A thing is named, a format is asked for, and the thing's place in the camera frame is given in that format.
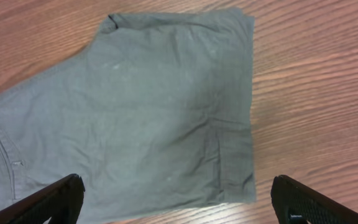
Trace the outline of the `grey shorts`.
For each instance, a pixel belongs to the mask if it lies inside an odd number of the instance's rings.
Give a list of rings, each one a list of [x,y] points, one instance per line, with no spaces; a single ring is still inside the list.
[[[0,93],[0,210],[78,174],[78,221],[256,198],[254,18],[111,14],[80,53]]]

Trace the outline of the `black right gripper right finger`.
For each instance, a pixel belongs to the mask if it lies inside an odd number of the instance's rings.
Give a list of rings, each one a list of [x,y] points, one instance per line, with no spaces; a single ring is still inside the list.
[[[358,224],[358,213],[287,175],[270,192],[279,224]]]

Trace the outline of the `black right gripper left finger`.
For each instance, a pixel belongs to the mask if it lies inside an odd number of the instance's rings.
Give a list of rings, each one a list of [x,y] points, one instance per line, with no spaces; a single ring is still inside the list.
[[[85,186],[70,174],[0,211],[1,224],[76,224],[83,206]]]

